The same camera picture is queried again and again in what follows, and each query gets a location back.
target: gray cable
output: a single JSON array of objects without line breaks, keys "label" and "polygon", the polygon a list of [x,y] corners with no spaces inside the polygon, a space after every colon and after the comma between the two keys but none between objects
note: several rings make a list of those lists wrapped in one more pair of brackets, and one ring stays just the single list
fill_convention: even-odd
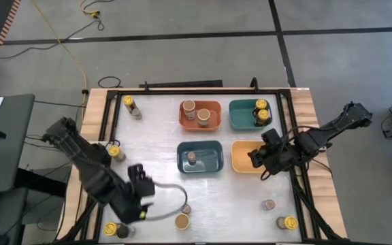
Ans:
[{"label": "gray cable", "polygon": [[189,199],[184,187],[180,186],[179,184],[161,184],[161,183],[158,183],[155,181],[154,181],[154,184],[159,188],[173,188],[173,189],[181,190],[185,195],[185,200],[184,200],[184,204],[182,204],[182,206],[180,206],[176,210],[168,212],[167,214],[163,214],[163,215],[158,215],[158,216],[154,216],[154,217],[146,217],[146,221],[160,221],[162,219],[169,218],[170,216],[173,216],[177,213],[180,213],[182,208],[187,204],[187,200]]}]

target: wooden table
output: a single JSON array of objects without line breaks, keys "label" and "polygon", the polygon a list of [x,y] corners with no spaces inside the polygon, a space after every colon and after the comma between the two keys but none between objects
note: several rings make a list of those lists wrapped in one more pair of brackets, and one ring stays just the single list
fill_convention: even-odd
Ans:
[{"label": "wooden table", "polygon": [[[151,90],[161,90],[164,88],[151,88]],[[189,88],[177,88],[177,90],[188,90]],[[212,90],[221,90],[224,88],[204,88]],[[228,88],[228,89],[239,89],[239,90],[251,90],[253,88]],[[291,96],[293,100],[293,107],[295,110],[296,121],[298,125],[308,125],[318,127],[316,112],[314,104],[312,103],[311,92],[308,88],[288,88],[291,90]],[[121,88],[123,91],[142,91],[142,88]],[[103,117],[103,111],[105,107],[105,98],[107,95],[106,88],[93,88],[91,89],[90,96],[88,98],[87,108],[82,121],[81,136],[89,141],[97,141],[99,137],[99,131],[101,128],[101,121]],[[291,120],[289,117],[289,110],[287,103],[283,101],[284,114],[286,116],[287,127],[291,128]],[[110,111],[114,111],[114,102],[110,106]],[[113,113],[109,113],[107,121],[107,128],[105,131],[105,139],[110,138],[110,125],[112,123]],[[321,153],[315,158],[329,166],[325,153]],[[314,204],[316,209],[320,212],[326,222],[332,227],[332,229],[342,237],[346,237],[346,230],[344,228],[344,222],[342,219],[340,206],[338,204],[337,194],[333,185],[331,174],[323,167],[318,164],[310,163],[310,169],[308,170],[308,176],[310,180],[310,186],[312,189],[312,195],[314,198]],[[63,237],[69,229],[74,225],[77,217],[78,201],[80,200],[78,216],[82,213],[85,208],[87,194],[82,191],[80,197],[81,183],[79,181],[78,170],[72,167],[71,176],[67,184],[66,194],[66,207],[63,224],[59,238]],[[310,222],[310,216],[307,209],[303,206],[304,216],[306,220],[306,229],[309,238],[313,238],[312,225]],[[93,213],[89,220],[87,239],[93,239],[94,226],[96,220],[97,208],[93,210]]]}]

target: concrete floor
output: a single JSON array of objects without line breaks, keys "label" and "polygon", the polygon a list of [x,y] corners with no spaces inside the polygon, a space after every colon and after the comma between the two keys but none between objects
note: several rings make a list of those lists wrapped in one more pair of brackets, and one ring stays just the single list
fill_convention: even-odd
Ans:
[{"label": "concrete floor", "polygon": [[[91,21],[79,12],[76,2],[38,1],[60,37]],[[392,27],[392,1],[282,0],[276,6],[283,30]],[[263,0],[128,0],[100,3],[92,9],[101,10],[105,30],[90,27],[78,37],[274,30],[269,4]],[[31,2],[23,1],[7,40],[51,38]],[[392,104],[392,33],[298,35],[286,36],[285,41],[296,84],[311,88],[321,123],[338,115],[350,100],[374,113],[371,127],[340,135],[328,155],[349,238],[392,244],[392,140],[385,140],[380,131],[380,122]],[[0,55],[25,47],[3,46]],[[118,76],[125,87],[145,80],[215,79],[223,79],[225,86],[248,86],[253,76],[261,86],[288,86],[274,36],[67,47],[85,68],[90,88],[97,87],[104,76]],[[34,93],[38,100],[80,104],[81,89],[77,67],[59,47],[0,60],[0,95]],[[43,133],[60,117],[75,113],[74,108],[36,104],[29,133]],[[61,154],[26,146],[20,166],[47,169],[64,162]],[[54,200],[43,212],[58,202]],[[45,225],[52,224],[56,225],[56,218]],[[28,228],[24,244],[52,238],[34,227]]]}]

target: yellow-lid can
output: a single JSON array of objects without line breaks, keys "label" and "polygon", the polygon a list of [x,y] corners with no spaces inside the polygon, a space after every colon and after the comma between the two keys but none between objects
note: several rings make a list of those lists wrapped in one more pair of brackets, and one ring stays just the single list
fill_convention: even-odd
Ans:
[{"label": "yellow-lid can", "polygon": [[267,108],[267,101],[264,99],[258,99],[257,102],[255,103],[255,106],[257,107],[257,109],[265,109]]},{"label": "yellow-lid can", "polygon": [[291,229],[291,230],[296,229],[297,226],[299,225],[299,223],[297,222],[297,219],[293,216],[285,217],[284,224],[287,229]]},{"label": "yellow-lid can", "polygon": [[130,95],[125,95],[125,96],[123,97],[123,103],[124,103],[125,105],[132,105],[132,104],[134,103],[134,99],[133,99],[133,97],[130,96]]},{"label": "yellow-lid can", "polygon": [[108,148],[108,154],[111,157],[117,157],[120,154],[120,148],[119,146],[110,146]]},{"label": "yellow-lid can", "polygon": [[105,227],[103,228],[103,233],[109,236],[116,235],[117,231],[117,225],[116,223],[109,222],[105,224]]},{"label": "yellow-lid can", "polygon": [[260,110],[258,112],[258,118],[260,118],[261,120],[267,120],[269,119],[270,114],[268,110]]}]

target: table leg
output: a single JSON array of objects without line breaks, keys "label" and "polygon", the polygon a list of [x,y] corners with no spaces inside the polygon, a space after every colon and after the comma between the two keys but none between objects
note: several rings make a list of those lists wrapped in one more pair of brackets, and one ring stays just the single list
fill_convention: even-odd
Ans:
[{"label": "table leg", "polygon": [[65,183],[43,177],[39,174],[34,174],[31,171],[21,168],[18,169],[18,173],[16,174],[14,187],[26,187],[31,190],[41,191],[57,197],[66,196]]}]

